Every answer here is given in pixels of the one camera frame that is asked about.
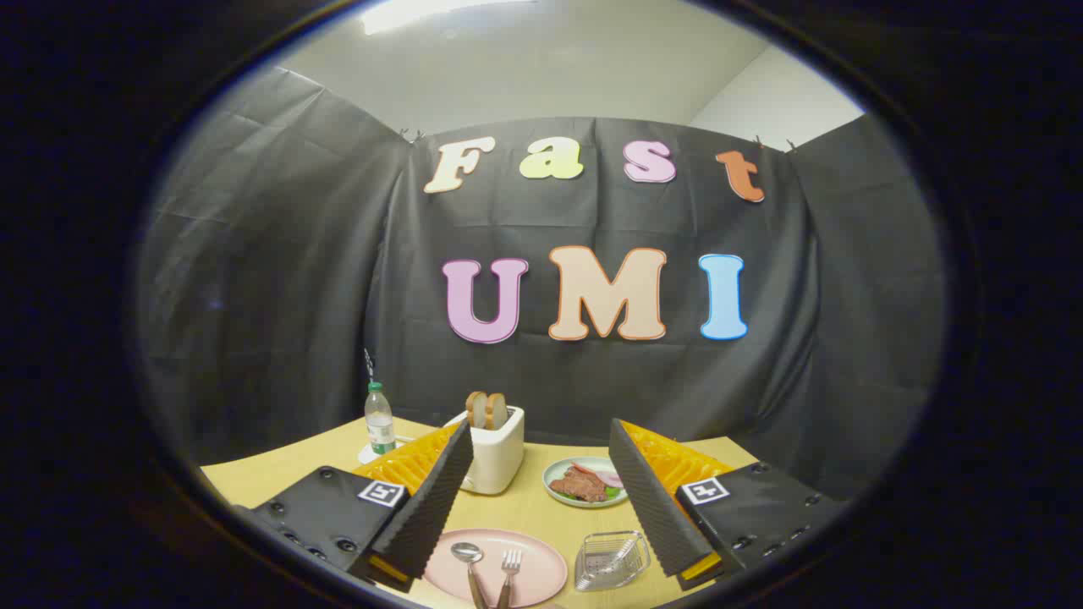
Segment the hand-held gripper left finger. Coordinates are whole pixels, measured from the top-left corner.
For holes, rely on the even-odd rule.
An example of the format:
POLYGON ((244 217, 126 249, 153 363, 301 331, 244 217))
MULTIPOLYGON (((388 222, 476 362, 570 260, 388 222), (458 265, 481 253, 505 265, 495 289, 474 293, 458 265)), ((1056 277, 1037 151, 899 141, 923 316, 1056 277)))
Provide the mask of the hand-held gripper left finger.
POLYGON ((298 557, 409 592, 475 456, 471 431, 446 425, 353 472, 319 466, 255 508, 233 510, 298 557))

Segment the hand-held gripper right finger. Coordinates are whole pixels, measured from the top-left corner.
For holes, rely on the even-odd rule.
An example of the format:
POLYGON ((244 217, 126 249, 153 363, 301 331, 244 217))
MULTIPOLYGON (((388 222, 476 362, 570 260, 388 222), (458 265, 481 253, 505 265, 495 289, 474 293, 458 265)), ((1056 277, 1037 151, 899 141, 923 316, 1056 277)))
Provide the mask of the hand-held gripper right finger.
POLYGON ((762 459, 728 466, 630 422, 611 422, 608 455, 662 571, 681 589, 781 557, 846 505, 762 459))

